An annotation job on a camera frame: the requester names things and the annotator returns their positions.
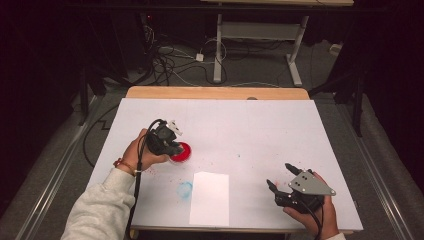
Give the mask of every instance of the bracelet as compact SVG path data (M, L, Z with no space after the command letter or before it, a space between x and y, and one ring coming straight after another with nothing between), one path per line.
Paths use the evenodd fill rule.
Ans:
M131 170L131 172L133 172L132 175L134 177L137 176L137 170L135 170L133 167L131 167L128 163L124 162L124 159L122 159L122 158L118 158L118 160L116 160L113 163L113 166L117 167L117 166L119 166L121 164L124 165L124 166L126 166L127 168L129 168Z

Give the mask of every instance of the red object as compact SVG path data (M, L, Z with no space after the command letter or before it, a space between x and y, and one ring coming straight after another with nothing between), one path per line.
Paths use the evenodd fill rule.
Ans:
M181 147L183 147L184 151L178 155L172 156L171 159L174 162L184 162L186 161L190 155L191 155L191 148L190 146L185 142L180 142Z

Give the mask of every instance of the blue stain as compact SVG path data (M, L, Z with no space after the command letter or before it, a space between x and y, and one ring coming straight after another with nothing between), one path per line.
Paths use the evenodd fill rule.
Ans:
M191 197L193 184L191 182L182 182L178 185L177 194L182 200L188 200Z

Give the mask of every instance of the white sleeve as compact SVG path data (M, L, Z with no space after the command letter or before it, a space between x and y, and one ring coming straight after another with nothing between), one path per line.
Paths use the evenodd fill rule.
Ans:
M103 184L88 188L75 202L61 239L123 239L135 198L135 178L112 169Z
M327 238L326 240L346 240L343 233L339 233L336 236L333 236L331 238Z

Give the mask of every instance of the table leg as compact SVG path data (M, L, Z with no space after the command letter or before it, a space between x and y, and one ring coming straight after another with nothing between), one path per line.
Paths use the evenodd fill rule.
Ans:
M297 52L299 51L299 48L300 48L300 44L302 43L302 38L303 38L303 34L305 33L306 24L308 23L308 19L309 19L309 16L303 17L302 23L300 24L299 29L297 30L293 52L292 52L292 54L286 55L287 64L288 64L289 69L290 69L290 73L291 73L291 76L292 76L292 79L293 79L293 83L296 87L302 86L302 81L300 79L299 72L297 71L295 60L296 60Z
M216 54L215 54L215 67L213 71L213 82L221 82L221 64L222 64L222 53L221 53L221 40L222 40L222 14L218 14L218 21L216 27Z

